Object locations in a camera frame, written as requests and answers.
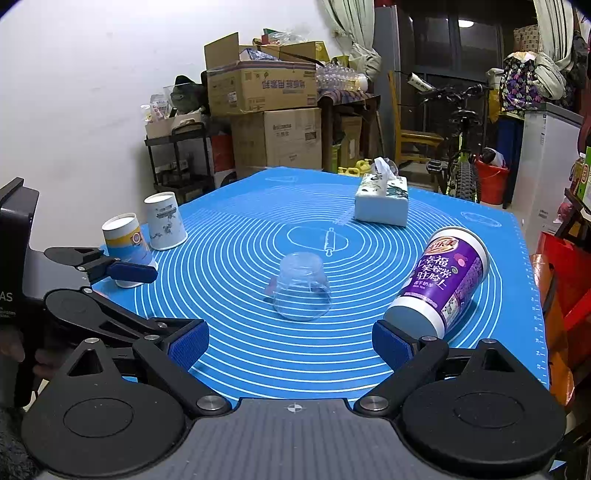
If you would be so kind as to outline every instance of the red bucket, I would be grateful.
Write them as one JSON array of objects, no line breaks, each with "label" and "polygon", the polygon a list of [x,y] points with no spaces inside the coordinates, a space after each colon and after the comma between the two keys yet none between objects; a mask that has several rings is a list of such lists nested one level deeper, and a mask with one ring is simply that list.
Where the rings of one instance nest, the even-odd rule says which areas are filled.
[{"label": "red bucket", "polygon": [[480,177],[480,200],[491,205],[503,203],[509,169],[487,165],[480,160],[476,160],[476,169]]}]

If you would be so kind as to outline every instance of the metal screw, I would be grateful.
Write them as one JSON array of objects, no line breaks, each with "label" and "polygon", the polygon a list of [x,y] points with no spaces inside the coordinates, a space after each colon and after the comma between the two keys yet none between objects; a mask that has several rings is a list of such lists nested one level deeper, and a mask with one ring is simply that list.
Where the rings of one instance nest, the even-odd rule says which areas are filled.
[{"label": "metal screw", "polygon": [[226,400],[219,395],[205,395],[197,400],[197,406],[200,409],[207,411],[221,410],[225,405]]},{"label": "metal screw", "polygon": [[359,400],[361,408],[369,411],[386,410],[389,404],[390,402],[386,398],[380,397],[379,395],[368,395]]}]

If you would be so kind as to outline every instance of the yellow and blue paper cup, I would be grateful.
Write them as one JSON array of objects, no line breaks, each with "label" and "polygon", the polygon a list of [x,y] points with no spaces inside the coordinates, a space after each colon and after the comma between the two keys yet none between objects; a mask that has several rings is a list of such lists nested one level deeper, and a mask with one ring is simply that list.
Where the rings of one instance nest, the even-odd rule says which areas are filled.
[{"label": "yellow and blue paper cup", "polygon": [[[103,236],[110,257],[120,258],[123,262],[137,263],[139,265],[151,265],[158,268],[156,260],[146,243],[139,228],[136,214],[122,213],[110,220],[103,226]],[[121,288],[134,288],[141,285],[140,282],[115,280]]]}]

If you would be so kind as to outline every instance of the purple cup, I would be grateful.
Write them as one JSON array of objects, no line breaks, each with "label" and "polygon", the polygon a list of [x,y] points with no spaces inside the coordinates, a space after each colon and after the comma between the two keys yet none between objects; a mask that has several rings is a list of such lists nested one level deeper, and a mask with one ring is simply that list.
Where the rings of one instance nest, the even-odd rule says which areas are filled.
[{"label": "purple cup", "polygon": [[462,227],[442,228],[429,239],[384,320],[414,338],[443,338],[461,318],[489,268],[488,250],[477,235]]}]

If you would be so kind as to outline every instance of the paper cup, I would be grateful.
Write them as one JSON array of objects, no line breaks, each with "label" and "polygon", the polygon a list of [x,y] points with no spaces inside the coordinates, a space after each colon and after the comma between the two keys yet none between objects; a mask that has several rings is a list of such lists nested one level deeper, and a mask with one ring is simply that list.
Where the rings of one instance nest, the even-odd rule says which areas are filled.
[{"label": "paper cup", "polygon": [[151,195],[144,200],[144,205],[150,229],[150,246],[154,250],[168,250],[187,239],[173,192]]},{"label": "paper cup", "polygon": [[484,242],[470,230],[438,230],[384,320],[414,338],[443,338],[461,318],[489,266]]},{"label": "paper cup", "polygon": [[[146,244],[139,228],[138,218],[134,213],[123,213],[107,220],[103,226],[103,236],[110,257],[120,258],[123,262],[151,265],[158,268],[152,252]],[[134,288],[141,282],[115,280],[121,288]]]}]

